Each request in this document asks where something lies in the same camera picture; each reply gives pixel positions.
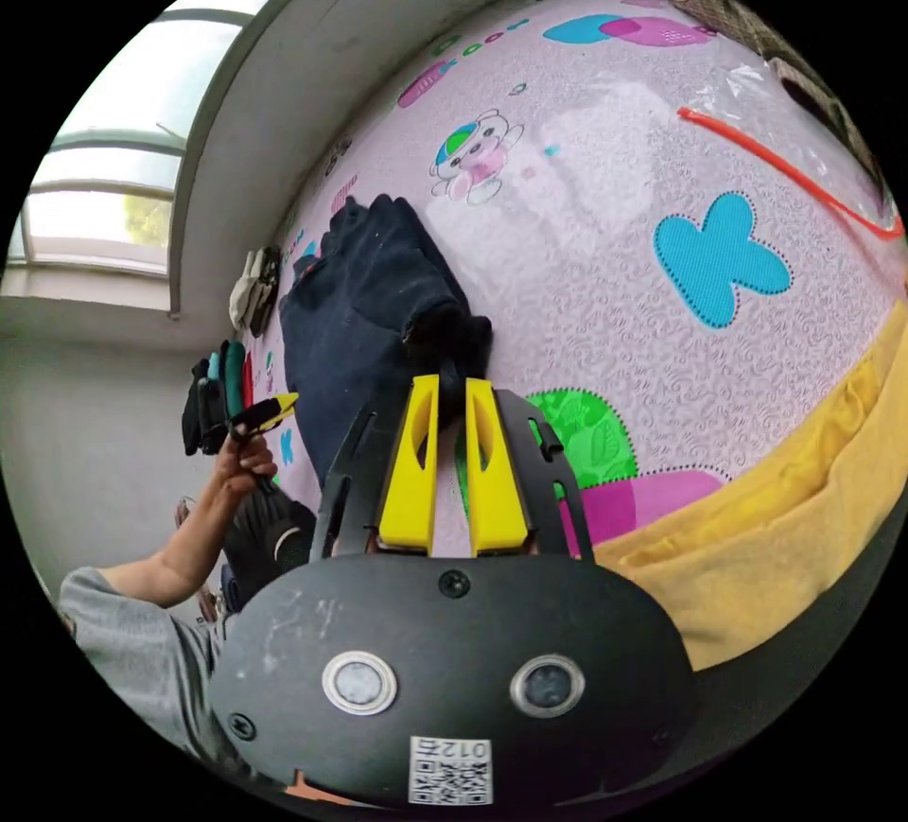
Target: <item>dark blue cloth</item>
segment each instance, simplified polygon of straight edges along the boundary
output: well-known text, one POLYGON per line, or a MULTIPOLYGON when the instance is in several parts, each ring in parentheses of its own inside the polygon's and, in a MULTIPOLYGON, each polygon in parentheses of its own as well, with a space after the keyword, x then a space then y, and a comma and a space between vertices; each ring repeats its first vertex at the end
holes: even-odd
POLYGON ((321 256, 294 264, 281 300, 284 373, 319 484, 359 411, 378 395, 440 376, 439 424, 463 414, 466 379, 485 377, 492 325, 470 306, 403 199, 348 198, 321 256))

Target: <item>pink shape print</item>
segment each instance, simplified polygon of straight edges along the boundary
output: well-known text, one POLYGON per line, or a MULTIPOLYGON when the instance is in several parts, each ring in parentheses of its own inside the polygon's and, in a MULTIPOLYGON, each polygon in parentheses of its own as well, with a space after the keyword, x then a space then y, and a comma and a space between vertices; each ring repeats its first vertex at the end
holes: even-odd
POLYGON ((447 62, 436 62, 427 68, 410 87, 400 95, 397 105, 402 109, 412 106, 430 87, 434 87, 445 75, 447 62))
POLYGON ((695 470, 644 475, 631 483, 638 529, 702 500, 722 487, 722 482, 714 475, 695 470))
POLYGON ((621 0, 625 6, 638 6, 641 9, 664 9, 665 0, 621 0))
MULTIPOLYGON (((689 504, 718 491, 722 482, 707 472, 695 470, 644 475, 627 481, 612 481, 581 492, 586 527, 593 547, 604 541, 642 529, 689 504)), ((570 522, 568 506, 559 505, 567 546, 572 557, 580 553, 570 522)))
POLYGON ((600 32, 638 46, 690 46, 707 44, 712 31, 688 27, 670 18, 619 18, 601 25, 600 32))

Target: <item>yellow cloth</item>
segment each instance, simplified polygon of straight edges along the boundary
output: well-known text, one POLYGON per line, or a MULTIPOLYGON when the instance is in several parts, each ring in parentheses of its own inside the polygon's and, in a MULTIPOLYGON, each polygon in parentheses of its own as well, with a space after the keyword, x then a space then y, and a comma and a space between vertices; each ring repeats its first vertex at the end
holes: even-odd
POLYGON ((908 307, 766 459, 595 549, 668 612, 695 671, 761 645, 830 588, 908 478, 908 307))

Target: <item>cartoon bear print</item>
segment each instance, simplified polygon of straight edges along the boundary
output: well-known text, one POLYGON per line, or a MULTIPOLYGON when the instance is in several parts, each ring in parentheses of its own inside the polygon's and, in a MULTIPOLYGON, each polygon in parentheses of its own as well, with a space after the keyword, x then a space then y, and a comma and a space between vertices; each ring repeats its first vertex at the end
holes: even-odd
POLYGON ((440 180, 432 187, 436 198, 485 204, 501 189, 501 170, 508 152, 523 135, 522 125, 509 125, 498 110, 488 110, 474 122, 452 132, 438 151, 428 174, 440 180))

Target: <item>printed label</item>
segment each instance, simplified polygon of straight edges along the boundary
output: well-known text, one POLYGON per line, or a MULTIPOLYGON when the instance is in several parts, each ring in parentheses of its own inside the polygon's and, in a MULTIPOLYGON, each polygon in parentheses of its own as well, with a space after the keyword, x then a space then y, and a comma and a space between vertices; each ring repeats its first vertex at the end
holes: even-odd
POLYGON ((491 802, 491 740, 410 737, 410 803, 480 806, 491 802))

